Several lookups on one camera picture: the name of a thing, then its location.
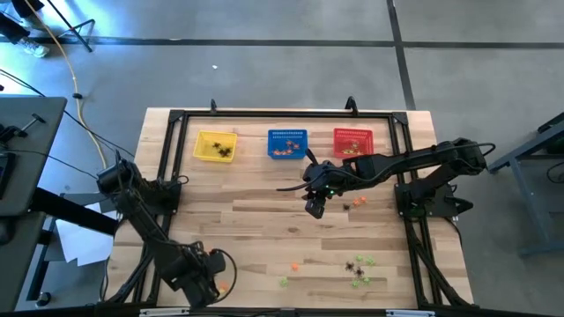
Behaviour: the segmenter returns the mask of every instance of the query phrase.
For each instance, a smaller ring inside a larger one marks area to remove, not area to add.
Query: green toy
[[[372,258],[372,256],[369,256],[369,257],[367,258],[367,265],[368,265],[368,266],[375,266],[375,265],[376,265],[376,262],[374,261],[374,259]]]
[[[288,287],[288,277],[282,277],[280,279],[280,287]]]

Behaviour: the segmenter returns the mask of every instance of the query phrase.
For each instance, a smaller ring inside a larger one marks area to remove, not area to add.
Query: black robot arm
[[[440,166],[425,179],[412,181],[408,195],[414,202],[432,197],[437,188],[447,184],[458,175],[476,175],[486,168],[484,155],[479,147],[485,144],[458,138],[440,144],[395,156],[382,154],[362,155],[343,160],[341,167],[329,160],[318,164],[313,153],[308,150],[312,163],[303,174],[306,182],[295,188],[305,188],[303,196],[306,211],[315,218],[323,216],[326,199],[342,195],[346,191],[372,188],[386,181],[391,175],[406,173],[430,166]]]
[[[147,181],[137,166],[119,157],[115,165],[98,174],[100,192],[112,199],[116,209],[128,219],[147,245],[160,277],[173,289],[182,290],[191,307],[203,307],[218,301],[214,276],[225,270],[223,251],[204,251],[202,242],[186,245],[168,238],[155,221],[156,215],[173,212],[178,206],[181,183]],[[131,291],[124,285],[109,301],[121,302]]]

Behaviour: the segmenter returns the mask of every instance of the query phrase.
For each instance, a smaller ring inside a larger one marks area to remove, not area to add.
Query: wooden table
[[[135,162],[148,180],[156,178],[169,110],[147,109]],[[411,111],[408,118],[414,149],[436,144],[429,112]],[[233,293],[218,306],[417,306],[404,224],[397,216],[393,196],[395,177],[375,188],[347,192],[328,201],[320,220],[304,210],[305,202],[300,199],[303,190],[274,190],[301,184],[309,160],[268,157],[268,129],[307,129],[309,147],[318,160],[330,159],[339,165],[340,160],[332,157],[332,131],[336,127],[371,129],[375,152],[392,153],[388,125],[382,119],[189,119],[180,172],[189,176],[189,183],[182,187],[181,203],[169,236],[184,243],[201,240],[207,250],[222,248],[234,257],[239,278]],[[204,162],[192,156],[200,129],[238,134],[232,164]],[[172,144],[176,144],[177,133]],[[403,139],[399,128],[398,135]],[[174,147],[166,175],[171,173],[173,157]],[[419,175],[428,172],[428,169],[420,171]],[[351,203],[362,195],[367,197],[366,204],[349,211],[343,209],[343,203]],[[471,302],[463,252],[455,230],[440,218],[429,218],[429,228],[437,266],[459,294]],[[119,289],[135,268],[142,245],[129,224],[120,228],[108,264],[107,297]],[[375,266],[362,265],[371,283],[354,289],[353,274],[345,271],[345,263],[354,261],[357,254],[371,256]],[[299,264],[297,271],[292,270],[293,263]],[[149,271],[146,290],[152,279],[152,268]],[[422,275],[430,299],[425,269]],[[283,288],[279,281],[285,276],[288,286]],[[216,281],[230,285],[232,277],[233,270],[228,268]],[[188,302],[181,291],[173,292],[161,282],[158,304],[187,306]]]

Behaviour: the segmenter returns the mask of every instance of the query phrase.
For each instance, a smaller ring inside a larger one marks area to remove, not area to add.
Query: gray floor
[[[85,0],[54,1],[72,22],[96,18],[99,36],[166,39],[392,40],[385,0]],[[564,41],[557,0],[396,0],[405,41]],[[59,25],[53,12],[46,15]],[[147,107],[405,109],[394,48],[66,46],[92,129],[134,151]],[[495,142],[491,162],[564,108],[563,50],[406,49],[418,110],[430,110],[440,140]],[[0,44],[2,68],[53,96],[71,97],[62,57],[36,60]],[[22,93],[6,83],[7,92]],[[68,110],[75,114],[74,104]],[[88,136],[63,120],[52,155],[96,172]],[[461,216],[464,257],[476,303],[564,315],[564,256],[521,259],[534,242],[509,170],[460,178],[458,195],[475,203]],[[53,192],[95,184],[49,161],[41,185]],[[49,268],[50,307],[97,300],[101,266]],[[33,303],[21,300],[19,309]]]

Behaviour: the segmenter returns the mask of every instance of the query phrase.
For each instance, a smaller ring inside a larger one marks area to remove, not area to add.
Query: orange toy
[[[219,292],[223,294],[227,290],[229,290],[229,284],[225,282],[219,282]]]

